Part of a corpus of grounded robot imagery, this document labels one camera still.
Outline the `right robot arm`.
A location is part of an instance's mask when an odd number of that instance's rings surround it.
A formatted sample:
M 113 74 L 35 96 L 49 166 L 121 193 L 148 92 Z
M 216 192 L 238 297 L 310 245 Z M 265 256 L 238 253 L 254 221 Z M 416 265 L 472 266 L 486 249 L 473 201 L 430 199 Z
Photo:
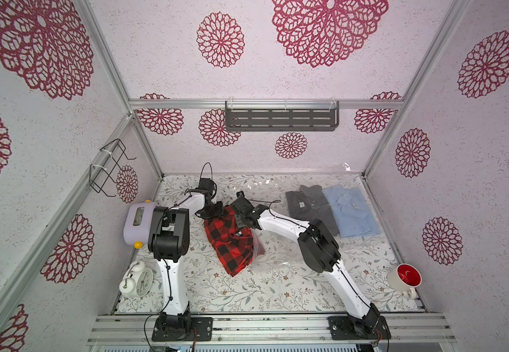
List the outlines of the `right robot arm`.
M 272 211 L 270 202 L 253 203 L 254 200 L 247 199 L 244 192 L 238 192 L 231 203 L 242 225 L 269 231 L 297 243 L 306 266 L 324 275 L 354 324 L 360 324 L 368 333 L 386 326 L 377 306 L 351 278 L 342 261 L 338 243 L 321 220 L 294 219 Z

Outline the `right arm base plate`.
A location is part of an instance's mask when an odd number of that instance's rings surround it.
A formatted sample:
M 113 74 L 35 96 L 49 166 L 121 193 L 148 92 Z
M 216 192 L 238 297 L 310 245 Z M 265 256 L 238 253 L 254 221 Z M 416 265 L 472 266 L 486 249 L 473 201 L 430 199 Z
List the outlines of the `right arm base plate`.
M 332 340 L 381 341 L 392 338 L 385 317 L 358 320 L 351 316 L 329 316 Z

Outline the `light blue shirt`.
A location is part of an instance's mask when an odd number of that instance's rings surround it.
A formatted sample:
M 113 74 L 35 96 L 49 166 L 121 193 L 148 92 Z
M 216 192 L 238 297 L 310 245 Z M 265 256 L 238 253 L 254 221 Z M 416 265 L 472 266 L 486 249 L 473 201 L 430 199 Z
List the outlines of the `light blue shirt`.
M 323 189 L 341 238 L 380 235 L 378 223 L 359 189 L 341 185 Z

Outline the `red black plaid shirt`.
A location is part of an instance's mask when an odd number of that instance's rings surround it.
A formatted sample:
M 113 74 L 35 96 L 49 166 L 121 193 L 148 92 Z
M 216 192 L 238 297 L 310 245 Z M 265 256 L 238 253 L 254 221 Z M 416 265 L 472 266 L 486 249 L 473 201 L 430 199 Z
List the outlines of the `red black plaid shirt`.
M 227 206 L 218 218 L 204 221 L 207 239 L 231 277 L 235 277 L 266 253 L 260 239 L 249 227 L 240 228 L 235 212 Z

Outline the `dark grey shirt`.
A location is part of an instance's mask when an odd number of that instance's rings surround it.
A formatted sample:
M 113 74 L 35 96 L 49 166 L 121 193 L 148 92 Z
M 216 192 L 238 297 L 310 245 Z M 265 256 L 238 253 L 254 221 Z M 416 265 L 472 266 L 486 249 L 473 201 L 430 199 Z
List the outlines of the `dark grey shirt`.
M 286 192 L 285 196 L 291 218 L 304 221 L 319 219 L 333 236 L 339 236 L 332 209 L 321 186 L 300 186 L 298 191 Z

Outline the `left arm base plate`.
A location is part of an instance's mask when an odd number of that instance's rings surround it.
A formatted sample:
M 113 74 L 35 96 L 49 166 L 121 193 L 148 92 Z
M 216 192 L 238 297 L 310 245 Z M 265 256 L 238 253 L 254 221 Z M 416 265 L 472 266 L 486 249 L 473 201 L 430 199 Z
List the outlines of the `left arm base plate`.
M 183 315 L 162 315 L 157 318 L 151 340 L 160 342 L 206 342 L 211 341 L 213 318 L 192 318 Z

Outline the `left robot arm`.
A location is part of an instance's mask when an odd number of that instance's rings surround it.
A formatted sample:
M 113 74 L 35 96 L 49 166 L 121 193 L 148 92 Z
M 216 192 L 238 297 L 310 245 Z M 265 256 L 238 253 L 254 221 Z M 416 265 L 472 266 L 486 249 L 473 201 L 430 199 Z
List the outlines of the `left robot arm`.
M 222 206 L 213 202 L 212 193 L 201 189 L 191 190 L 173 206 L 154 208 L 147 249 L 159 267 L 163 314 L 184 315 L 189 308 L 181 259 L 189 250 L 190 217 L 201 213 L 219 216 L 221 212 Z

